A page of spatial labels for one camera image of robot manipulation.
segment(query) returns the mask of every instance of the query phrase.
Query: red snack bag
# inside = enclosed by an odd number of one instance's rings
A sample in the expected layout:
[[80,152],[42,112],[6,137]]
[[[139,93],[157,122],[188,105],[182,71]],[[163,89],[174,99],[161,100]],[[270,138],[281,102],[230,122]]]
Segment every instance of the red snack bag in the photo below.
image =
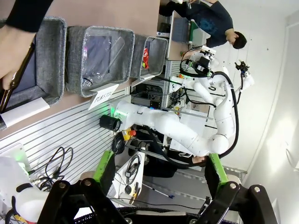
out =
[[147,48],[144,49],[143,53],[143,62],[145,64],[145,69],[149,68],[149,50]]

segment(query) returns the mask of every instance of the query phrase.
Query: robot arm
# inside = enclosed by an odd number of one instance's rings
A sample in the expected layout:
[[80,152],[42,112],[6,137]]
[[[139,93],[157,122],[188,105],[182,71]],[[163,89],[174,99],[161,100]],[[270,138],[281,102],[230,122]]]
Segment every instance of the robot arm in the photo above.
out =
[[[200,53],[198,61],[189,60],[188,63],[200,74],[206,73],[206,77],[182,79],[172,77],[175,83],[171,84],[171,89],[178,90],[181,87],[194,89],[205,102],[215,105],[214,119],[218,129],[217,134],[209,139],[202,138],[188,126],[180,123],[177,115],[164,111],[151,110],[147,107],[137,106],[125,101],[121,101],[116,108],[115,117],[122,121],[121,130],[126,130],[133,124],[146,125],[154,130],[176,140],[183,145],[189,153],[196,156],[205,156],[209,153],[222,154],[229,147],[228,139],[234,135],[236,131],[235,121],[232,116],[232,108],[234,104],[233,86],[228,80],[228,70],[222,67],[221,70],[210,70],[210,61],[214,59],[215,51],[207,47],[204,48],[205,54]],[[253,78],[248,72],[248,67],[242,63],[244,72],[247,75],[244,80],[243,87],[237,92],[245,90],[254,83]],[[224,89],[226,97],[213,98],[208,91],[208,87],[219,85]]]
[[36,223],[48,197],[31,184],[28,175],[10,157],[0,157],[0,198],[27,221]]

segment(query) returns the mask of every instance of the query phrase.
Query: person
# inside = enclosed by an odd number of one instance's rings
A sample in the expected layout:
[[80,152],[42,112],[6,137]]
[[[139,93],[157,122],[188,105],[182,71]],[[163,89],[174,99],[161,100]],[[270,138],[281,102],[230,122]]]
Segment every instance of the person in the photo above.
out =
[[163,16],[171,16],[175,10],[180,16],[188,20],[194,19],[197,25],[211,35],[206,40],[206,46],[213,48],[225,44],[227,41],[235,49],[244,48],[247,40],[243,34],[234,30],[233,20],[227,10],[218,0],[206,0],[212,5],[191,0],[191,9],[187,3],[183,4],[170,1],[166,6],[160,6],[159,13]]
[[5,90],[10,88],[30,44],[39,30],[53,0],[16,0],[0,29],[0,79]]

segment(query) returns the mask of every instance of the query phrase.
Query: dark shirt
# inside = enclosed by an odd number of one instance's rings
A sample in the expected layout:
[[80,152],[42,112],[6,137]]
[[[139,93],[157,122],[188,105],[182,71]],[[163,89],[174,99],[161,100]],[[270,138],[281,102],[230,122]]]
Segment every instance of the dark shirt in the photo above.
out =
[[187,10],[187,18],[194,19],[197,25],[211,37],[206,40],[210,48],[227,42],[225,31],[234,28],[233,20],[220,2],[209,7],[205,3],[193,3],[192,9]]
[[16,0],[6,24],[36,33],[53,0]]

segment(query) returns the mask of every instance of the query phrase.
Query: black sleeve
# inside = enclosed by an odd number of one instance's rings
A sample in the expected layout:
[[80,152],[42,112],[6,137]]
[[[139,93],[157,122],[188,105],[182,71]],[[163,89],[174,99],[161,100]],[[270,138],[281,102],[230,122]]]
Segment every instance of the black sleeve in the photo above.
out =
[[228,11],[225,9],[225,7],[223,7],[223,5],[219,1],[211,5],[210,9],[223,19],[231,18]]
[[210,37],[209,39],[206,40],[206,46],[208,48],[213,48],[213,47],[217,47],[217,46],[221,46],[223,44],[225,44],[227,42],[227,40],[221,40],[221,39],[217,39],[214,37]]
[[53,0],[16,0],[6,24],[36,33]]

